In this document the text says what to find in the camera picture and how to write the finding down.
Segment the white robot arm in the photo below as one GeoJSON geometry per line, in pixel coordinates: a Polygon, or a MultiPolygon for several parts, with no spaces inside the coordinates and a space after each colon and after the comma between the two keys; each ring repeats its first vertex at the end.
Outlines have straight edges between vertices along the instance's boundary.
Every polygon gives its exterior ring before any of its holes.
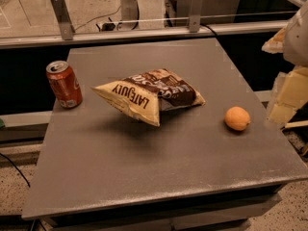
{"type": "Polygon", "coordinates": [[[271,39],[262,50],[281,53],[295,66],[287,74],[279,73],[268,105],[268,120],[284,127],[308,103],[308,1],[271,39]]]}

